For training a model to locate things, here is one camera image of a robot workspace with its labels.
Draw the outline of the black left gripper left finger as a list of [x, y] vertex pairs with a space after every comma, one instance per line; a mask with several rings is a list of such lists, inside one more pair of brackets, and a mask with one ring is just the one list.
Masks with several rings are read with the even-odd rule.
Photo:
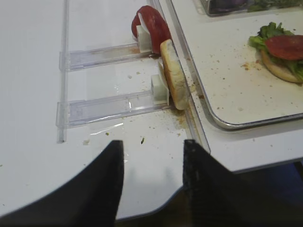
[[0, 218], [2, 227], [113, 227], [124, 184], [124, 146], [111, 141], [52, 193]]

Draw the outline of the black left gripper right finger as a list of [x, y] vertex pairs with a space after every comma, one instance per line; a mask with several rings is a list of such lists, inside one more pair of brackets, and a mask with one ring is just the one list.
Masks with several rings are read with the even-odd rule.
[[183, 187], [194, 227], [301, 227], [303, 209], [249, 186], [195, 140], [184, 141]]

